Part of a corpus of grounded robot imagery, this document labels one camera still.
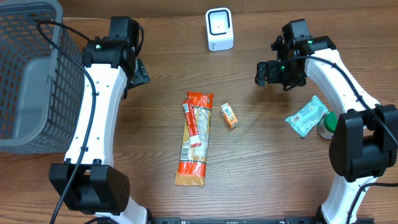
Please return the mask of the green lid white jar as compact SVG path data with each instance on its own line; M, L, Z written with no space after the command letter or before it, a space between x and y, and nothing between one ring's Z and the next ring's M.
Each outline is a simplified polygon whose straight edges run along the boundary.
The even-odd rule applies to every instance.
M325 139L332 139L337 125L335 112L325 113L317 125L318 134Z

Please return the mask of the teal snack packet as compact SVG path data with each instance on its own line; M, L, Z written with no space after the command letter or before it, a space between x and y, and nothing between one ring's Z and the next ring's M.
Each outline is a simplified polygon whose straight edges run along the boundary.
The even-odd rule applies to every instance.
M314 95L301 110L285 119L302 138L304 138L329 112L323 102Z

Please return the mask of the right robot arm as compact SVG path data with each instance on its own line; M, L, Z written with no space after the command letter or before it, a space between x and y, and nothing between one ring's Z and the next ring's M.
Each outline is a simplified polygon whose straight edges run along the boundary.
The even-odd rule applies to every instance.
M328 198L314 217L296 223L373 223L356 213L371 186L397 160L397 108L382 105L350 74L336 45L327 36L313 37L303 19L290 21L271 49L276 60L259 62L259 86L280 83L285 91L313 80L337 117L329 147L336 175Z

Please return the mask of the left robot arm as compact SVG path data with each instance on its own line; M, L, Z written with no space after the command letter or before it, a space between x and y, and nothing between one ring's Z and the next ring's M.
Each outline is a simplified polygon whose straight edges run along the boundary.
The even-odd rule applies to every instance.
M60 207L94 215L90 222L150 223L150 211L130 196L127 175L114 168L114 130L121 99L131 88L150 82L138 58L144 29L128 16L111 18L109 34L88 39L78 62L71 60L85 76L85 90L78 121L64 161L52 164L49 180L60 199Z

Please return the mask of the white barcode scanner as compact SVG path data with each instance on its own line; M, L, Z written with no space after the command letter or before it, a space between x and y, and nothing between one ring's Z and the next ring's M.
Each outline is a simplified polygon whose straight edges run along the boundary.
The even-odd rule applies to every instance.
M231 11L227 7L209 9L205 20L209 51L232 49L234 32Z

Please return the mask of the small orange box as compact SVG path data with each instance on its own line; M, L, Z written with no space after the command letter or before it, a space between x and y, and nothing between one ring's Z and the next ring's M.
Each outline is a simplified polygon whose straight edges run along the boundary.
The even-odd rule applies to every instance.
M221 105L221 114L230 129L234 129L238 126L238 120L229 103Z

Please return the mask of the grey plastic mesh basket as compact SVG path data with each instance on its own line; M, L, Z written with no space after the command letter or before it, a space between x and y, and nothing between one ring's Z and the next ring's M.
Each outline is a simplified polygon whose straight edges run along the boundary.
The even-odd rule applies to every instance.
M1 1L1 151L65 152L75 133L84 73L58 1Z

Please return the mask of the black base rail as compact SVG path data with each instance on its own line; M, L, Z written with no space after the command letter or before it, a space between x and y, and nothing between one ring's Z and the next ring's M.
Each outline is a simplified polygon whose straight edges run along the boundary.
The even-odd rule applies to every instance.
M282 219L248 219L248 220L223 220L223 219L193 219L184 220L178 217L152 218L149 223L155 224L312 224L320 223L313 217L286 217Z

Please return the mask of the long orange noodle package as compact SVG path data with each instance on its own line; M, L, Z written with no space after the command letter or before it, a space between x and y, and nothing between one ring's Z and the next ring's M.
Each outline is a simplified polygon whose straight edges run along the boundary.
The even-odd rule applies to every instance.
M185 114L175 185L204 186L214 94L189 91L182 103Z

